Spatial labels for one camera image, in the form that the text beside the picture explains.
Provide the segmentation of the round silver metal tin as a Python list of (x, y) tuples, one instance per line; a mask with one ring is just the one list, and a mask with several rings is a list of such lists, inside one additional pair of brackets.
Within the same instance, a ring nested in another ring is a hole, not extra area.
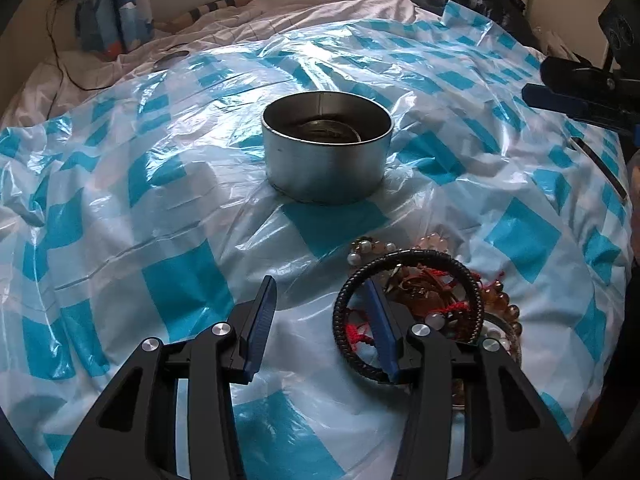
[(356, 94), (308, 91), (262, 112), (266, 175), (292, 200), (345, 205), (381, 185), (394, 132), (386, 108)]

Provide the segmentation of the smartphone on bed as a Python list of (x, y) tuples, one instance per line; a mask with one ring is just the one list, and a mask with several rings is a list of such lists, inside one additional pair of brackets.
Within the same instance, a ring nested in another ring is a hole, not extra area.
[(584, 140), (582, 140), (582, 138), (572, 136), (570, 140), (600, 169), (602, 174), (608, 179), (608, 182), (611, 183), (617, 196), (622, 202), (624, 202), (628, 198), (626, 188), (623, 187), (622, 182), (618, 180), (618, 177), (612, 173), (612, 170), (605, 165), (604, 160), (597, 155), (596, 152), (593, 151), (593, 149), (590, 148)]

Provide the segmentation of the black plastic bag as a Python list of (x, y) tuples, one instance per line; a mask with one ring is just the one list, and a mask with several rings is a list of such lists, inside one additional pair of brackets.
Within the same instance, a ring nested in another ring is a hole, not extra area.
[(525, 17), (522, 0), (451, 0), (484, 15), (508, 32), (520, 44), (539, 50), (540, 44)]

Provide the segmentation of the blue white checkered plastic sheet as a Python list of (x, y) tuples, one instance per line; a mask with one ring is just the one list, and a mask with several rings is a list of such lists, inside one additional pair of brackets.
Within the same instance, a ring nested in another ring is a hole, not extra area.
[[(252, 479), (385, 479), (406, 395), (352, 373), (334, 298), (350, 244), (439, 235), (521, 310), (524, 372), (574, 438), (624, 319), (631, 209), (611, 131), (534, 110), (540, 58), (452, 4), (435, 23), (360, 18), (192, 52), (66, 113), (1, 131), (1, 406), (52, 470), (132, 350), (223, 320), (278, 284), (264, 364), (232, 399)], [(337, 90), (390, 113), (382, 186), (293, 202), (266, 180), (262, 111)]]

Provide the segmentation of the round silver tin lid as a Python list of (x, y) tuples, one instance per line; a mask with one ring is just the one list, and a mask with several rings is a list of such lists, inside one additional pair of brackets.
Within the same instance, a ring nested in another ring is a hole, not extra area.
[(190, 55), (188, 50), (177, 50), (165, 54), (162, 58), (157, 60), (153, 65), (154, 72), (160, 72), (161, 70), (168, 70), (183, 58), (187, 58)]

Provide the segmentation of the striped pillow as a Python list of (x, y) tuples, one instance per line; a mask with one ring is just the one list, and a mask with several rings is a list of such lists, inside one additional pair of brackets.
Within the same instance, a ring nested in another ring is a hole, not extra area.
[(208, 3), (203, 3), (196, 8), (180, 14), (176, 18), (172, 18), (167, 22), (156, 22), (155, 27), (163, 32), (169, 32), (175, 34), (180, 32), (184, 28), (191, 26), (197, 22), (203, 15), (215, 12), (218, 10), (224, 10), (229, 8), (239, 8), (240, 6), (246, 6), (253, 0), (215, 0)]

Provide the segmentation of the white bed sheet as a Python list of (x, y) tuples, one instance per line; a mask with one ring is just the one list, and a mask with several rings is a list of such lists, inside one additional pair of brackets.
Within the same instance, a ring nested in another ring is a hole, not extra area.
[(10, 93), (1, 107), (2, 127), (28, 127), (91, 99), (96, 88), (111, 86), (152, 72), (163, 55), (180, 49), (190, 53), (239, 42), (266, 40), (274, 35), (314, 25), (380, 18), (413, 24), (435, 23), (439, 16), (411, 0), (252, 0), (239, 8), (209, 12), (194, 24), (123, 54), (112, 62), (90, 53), (63, 51), (61, 63), (73, 77), (63, 82), (52, 55), (27, 73), (27, 79)]

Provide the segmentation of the blue cartoon curtain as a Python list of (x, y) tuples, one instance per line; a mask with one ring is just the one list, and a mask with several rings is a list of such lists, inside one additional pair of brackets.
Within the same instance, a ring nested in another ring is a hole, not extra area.
[(75, 34), (81, 50), (113, 61), (153, 38), (150, 0), (79, 0)]

